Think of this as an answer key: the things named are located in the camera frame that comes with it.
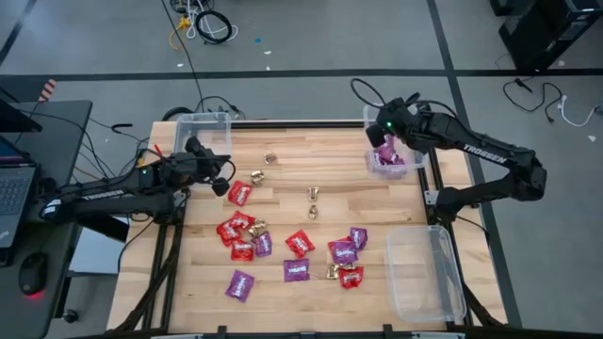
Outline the dark laptop computer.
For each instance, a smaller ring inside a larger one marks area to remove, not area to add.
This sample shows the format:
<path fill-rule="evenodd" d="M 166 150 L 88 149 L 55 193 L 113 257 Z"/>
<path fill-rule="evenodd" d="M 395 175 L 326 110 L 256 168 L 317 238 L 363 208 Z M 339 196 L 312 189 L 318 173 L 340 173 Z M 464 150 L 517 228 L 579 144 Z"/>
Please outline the dark laptop computer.
<path fill-rule="evenodd" d="M 13 245 L 36 175 L 29 155 L 0 136 L 0 249 Z"/>

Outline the small clear plastic bin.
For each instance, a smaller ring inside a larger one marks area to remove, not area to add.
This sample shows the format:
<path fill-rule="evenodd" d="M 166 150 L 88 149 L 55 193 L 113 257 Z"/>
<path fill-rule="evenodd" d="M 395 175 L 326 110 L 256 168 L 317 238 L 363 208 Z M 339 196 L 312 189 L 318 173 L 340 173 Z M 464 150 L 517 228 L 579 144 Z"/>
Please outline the small clear plastic bin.
<path fill-rule="evenodd" d="M 371 152 L 377 148 L 373 148 L 371 144 L 368 143 L 365 152 L 365 160 L 370 178 L 379 180 L 399 180 L 415 170 L 425 168 L 429 160 L 427 155 L 410 149 L 396 137 L 392 138 L 394 139 L 396 153 L 404 160 L 405 164 L 401 166 L 377 166 L 371 156 Z"/>
<path fill-rule="evenodd" d="M 196 181 L 196 161 L 193 153 L 185 150 L 189 137 L 196 137 L 205 148 L 211 149 L 215 155 L 229 154 L 232 156 L 231 118 L 223 112 L 191 113 L 178 118 L 175 127 L 175 137 L 171 155 L 171 164 L 176 171 L 187 176 L 187 181 L 200 185 L 211 186 L 213 181 Z M 219 177 L 230 182 L 236 167 L 226 164 L 221 167 Z"/>

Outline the black computer mouse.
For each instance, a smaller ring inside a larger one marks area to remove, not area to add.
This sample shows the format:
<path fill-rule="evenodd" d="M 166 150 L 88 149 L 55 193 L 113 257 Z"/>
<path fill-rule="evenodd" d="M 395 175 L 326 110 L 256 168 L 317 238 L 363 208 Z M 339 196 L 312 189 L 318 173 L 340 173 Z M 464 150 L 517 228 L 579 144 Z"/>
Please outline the black computer mouse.
<path fill-rule="evenodd" d="M 38 251 L 27 255 L 19 268 L 18 284 L 26 296 L 33 296 L 45 288 L 48 255 Z"/>

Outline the black computer tower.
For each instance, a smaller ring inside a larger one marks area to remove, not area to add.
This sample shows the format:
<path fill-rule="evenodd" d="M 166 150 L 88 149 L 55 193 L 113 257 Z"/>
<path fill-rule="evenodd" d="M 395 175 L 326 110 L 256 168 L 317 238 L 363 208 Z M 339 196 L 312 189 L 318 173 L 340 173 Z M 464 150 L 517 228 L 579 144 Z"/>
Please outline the black computer tower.
<path fill-rule="evenodd" d="M 603 0 L 489 0 L 505 19 L 498 30 L 522 72 L 550 67 L 599 18 Z"/>

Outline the orange black striped object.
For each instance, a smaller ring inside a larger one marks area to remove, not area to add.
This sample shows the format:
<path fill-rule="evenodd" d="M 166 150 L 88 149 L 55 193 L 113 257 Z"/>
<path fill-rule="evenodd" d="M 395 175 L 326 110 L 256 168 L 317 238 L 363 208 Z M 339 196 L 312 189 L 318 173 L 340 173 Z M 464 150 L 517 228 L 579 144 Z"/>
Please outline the orange black striped object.
<path fill-rule="evenodd" d="M 48 79 L 43 85 L 38 101 L 41 103 L 48 102 L 52 98 L 56 86 L 57 81 L 55 79 Z"/>

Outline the black monitor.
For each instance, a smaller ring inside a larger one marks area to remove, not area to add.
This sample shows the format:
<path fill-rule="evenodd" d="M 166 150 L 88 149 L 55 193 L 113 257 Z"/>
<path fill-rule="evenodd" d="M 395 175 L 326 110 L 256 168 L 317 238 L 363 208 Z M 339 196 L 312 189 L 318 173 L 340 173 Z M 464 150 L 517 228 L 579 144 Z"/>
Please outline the black monitor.
<path fill-rule="evenodd" d="M 42 126 L 33 120 L 39 105 L 39 103 L 21 103 L 0 87 L 0 133 L 40 132 Z"/>

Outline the small black desk device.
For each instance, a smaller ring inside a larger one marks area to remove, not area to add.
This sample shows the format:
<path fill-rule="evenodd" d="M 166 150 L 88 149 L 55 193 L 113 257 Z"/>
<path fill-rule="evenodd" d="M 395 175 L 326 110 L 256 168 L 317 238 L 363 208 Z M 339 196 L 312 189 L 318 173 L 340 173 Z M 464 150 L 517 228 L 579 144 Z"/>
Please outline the small black desk device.
<path fill-rule="evenodd" d="M 57 192 L 57 182 L 55 179 L 46 177 L 37 182 L 37 196 L 44 198 L 52 196 Z"/>

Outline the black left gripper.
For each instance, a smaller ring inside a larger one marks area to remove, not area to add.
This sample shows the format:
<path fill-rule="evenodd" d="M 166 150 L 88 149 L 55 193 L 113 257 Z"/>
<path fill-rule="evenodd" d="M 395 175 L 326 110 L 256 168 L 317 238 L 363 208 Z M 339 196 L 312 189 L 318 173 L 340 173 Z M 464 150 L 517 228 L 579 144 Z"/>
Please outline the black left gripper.
<path fill-rule="evenodd" d="M 211 149 L 205 148 L 196 137 L 187 139 L 185 150 L 193 153 L 196 161 L 196 181 L 215 181 L 219 178 L 221 167 L 232 165 L 231 155 L 215 155 Z"/>

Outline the dark grey desk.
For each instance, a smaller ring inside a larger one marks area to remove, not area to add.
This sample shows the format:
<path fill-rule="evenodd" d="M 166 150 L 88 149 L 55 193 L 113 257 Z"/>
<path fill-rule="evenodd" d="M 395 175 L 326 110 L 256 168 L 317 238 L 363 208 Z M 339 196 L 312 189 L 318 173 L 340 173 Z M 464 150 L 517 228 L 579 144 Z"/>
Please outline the dark grey desk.
<path fill-rule="evenodd" d="M 52 178 L 59 186 L 73 174 L 92 103 L 53 102 L 18 104 L 17 108 L 41 125 L 39 132 L 4 133 L 2 136 L 38 164 L 39 176 Z M 79 226 L 73 222 L 48 224 L 38 218 L 40 199 L 27 206 L 16 241 L 8 250 L 9 264 L 0 264 L 0 339 L 41 339 L 55 317 L 64 279 L 71 262 Z M 19 288 L 19 268 L 34 252 L 47 257 L 46 285 L 42 291 L 25 295 Z"/>

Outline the large clear plastic bin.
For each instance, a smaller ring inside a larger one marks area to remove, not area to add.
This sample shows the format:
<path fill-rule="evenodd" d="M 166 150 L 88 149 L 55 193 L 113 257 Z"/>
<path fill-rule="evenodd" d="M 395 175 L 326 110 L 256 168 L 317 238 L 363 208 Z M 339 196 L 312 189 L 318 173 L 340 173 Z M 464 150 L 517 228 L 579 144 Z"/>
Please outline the large clear plastic bin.
<path fill-rule="evenodd" d="M 467 306 L 448 231 L 439 225 L 395 228 L 385 238 L 390 307 L 405 322 L 464 319 Z"/>

